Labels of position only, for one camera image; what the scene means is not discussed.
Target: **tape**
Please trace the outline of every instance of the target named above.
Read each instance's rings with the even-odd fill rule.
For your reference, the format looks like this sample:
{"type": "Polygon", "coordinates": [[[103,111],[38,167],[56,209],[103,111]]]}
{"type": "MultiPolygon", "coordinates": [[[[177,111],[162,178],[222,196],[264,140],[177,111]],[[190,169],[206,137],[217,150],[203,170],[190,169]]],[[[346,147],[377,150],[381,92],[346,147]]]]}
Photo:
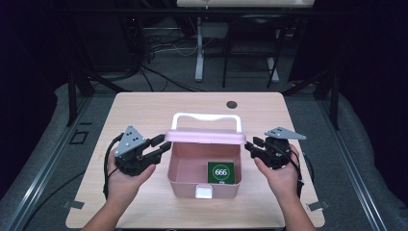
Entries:
{"type": "Polygon", "coordinates": [[[66,202],[64,202],[63,207],[66,208],[66,209],[74,208],[74,209],[81,210],[82,207],[84,207],[84,204],[85,204],[84,202],[80,202],[80,201],[75,201],[75,200],[69,201],[69,200],[67,200],[66,202]]]}
{"type": "Polygon", "coordinates": [[[307,205],[307,208],[312,212],[315,210],[323,211],[327,209],[328,207],[330,207],[329,203],[326,200],[322,200],[322,201],[318,201],[318,202],[315,202],[312,204],[306,204],[306,205],[307,205]]]}

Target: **dark background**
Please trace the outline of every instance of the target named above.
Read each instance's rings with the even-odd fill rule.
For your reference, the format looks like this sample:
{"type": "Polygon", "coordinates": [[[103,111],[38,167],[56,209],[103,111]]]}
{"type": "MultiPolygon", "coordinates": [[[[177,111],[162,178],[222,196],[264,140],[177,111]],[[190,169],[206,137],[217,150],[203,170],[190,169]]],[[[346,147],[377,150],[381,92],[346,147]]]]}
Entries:
{"type": "MultiPolygon", "coordinates": [[[[110,31],[120,31],[123,21],[102,23],[104,30],[95,28],[94,23],[89,24],[91,28],[86,23],[75,27],[75,20],[70,18],[63,24],[60,18],[48,17],[41,10],[49,2],[2,1],[0,6],[1,163],[6,166],[1,172],[1,196],[36,147],[56,107],[54,90],[67,82],[72,68],[79,65],[127,71],[134,67],[135,56],[142,55],[142,51],[136,53],[138,50],[127,43],[125,33],[109,38],[117,47],[106,46],[105,52],[116,58],[102,59],[92,51],[92,40],[97,42],[110,31]],[[99,36],[90,37],[92,30],[97,30],[99,36]]],[[[349,11],[356,15],[309,20],[290,77],[290,80],[312,78],[328,68],[339,51],[344,51],[339,69],[341,93],[369,134],[376,167],[390,190],[405,204],[408,204],[405,166],[408,28],[404,19],[407,10],[404,1],[316,0],[316,12],[349,11]]]]}

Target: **text 666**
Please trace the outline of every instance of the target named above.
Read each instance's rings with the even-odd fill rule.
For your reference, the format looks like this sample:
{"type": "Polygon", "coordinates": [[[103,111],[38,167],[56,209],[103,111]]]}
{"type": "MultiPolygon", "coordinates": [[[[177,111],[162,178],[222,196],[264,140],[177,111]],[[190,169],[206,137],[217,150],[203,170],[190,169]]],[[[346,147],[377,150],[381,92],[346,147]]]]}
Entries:
{"type": "Polygon", "coordinates": [[[227,169],[217,169],[215,171],[215,175],[227,175],[227,174],[228,174],[227,169]]]}

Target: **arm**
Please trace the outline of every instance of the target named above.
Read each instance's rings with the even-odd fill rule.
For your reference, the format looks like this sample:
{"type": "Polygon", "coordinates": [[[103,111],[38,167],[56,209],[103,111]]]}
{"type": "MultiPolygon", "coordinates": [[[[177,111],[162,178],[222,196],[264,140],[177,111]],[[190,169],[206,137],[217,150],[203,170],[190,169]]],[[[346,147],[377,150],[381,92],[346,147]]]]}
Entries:
{"type": "MultiPolygon", "coordinates": [[[[291,145],[291,150],[298,155],[297,150],[291,145]]],[[[296,194],[297,172],[292,164],[277,170],[270,169],[259,158],[255,158],[255,165],[266,176],[270,189],[276,196],[286,222],[288,230],[316,230],[303,209],[296,194]]]]}
{"type": "MultiPolygon", "coordinates": [[[[108,162],[108,172],[116,169],[114,152],[108,162]]],[[[116,170],[109,178],[109,196],[104,206],[84,226],[83,230],[115,230],[117,222],[138,194],[139,187],[153,174],[156,166],[148,167],[138,176],[116,170]]]]}

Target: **black curtain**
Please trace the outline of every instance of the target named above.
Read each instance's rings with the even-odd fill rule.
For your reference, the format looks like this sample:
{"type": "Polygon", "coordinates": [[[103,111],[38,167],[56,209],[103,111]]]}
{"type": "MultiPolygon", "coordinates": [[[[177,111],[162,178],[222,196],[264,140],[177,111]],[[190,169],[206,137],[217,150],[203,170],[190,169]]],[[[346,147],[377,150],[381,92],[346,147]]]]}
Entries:
{"type": "Polygon", "coordinates": [[[55,89],[67,82],[72,56],[51,23],[37,1],[0,3],[1,197],[48,126],[55,89]]]}
{"type": "Polygon", "coordinates": [[[307,23],[290,81],[312,78],[344,51],[341,94],[364,124],[390,191],[408,205],[407,2],[347,2],[316,0],[314,11],[355,15],[307,23]]]}

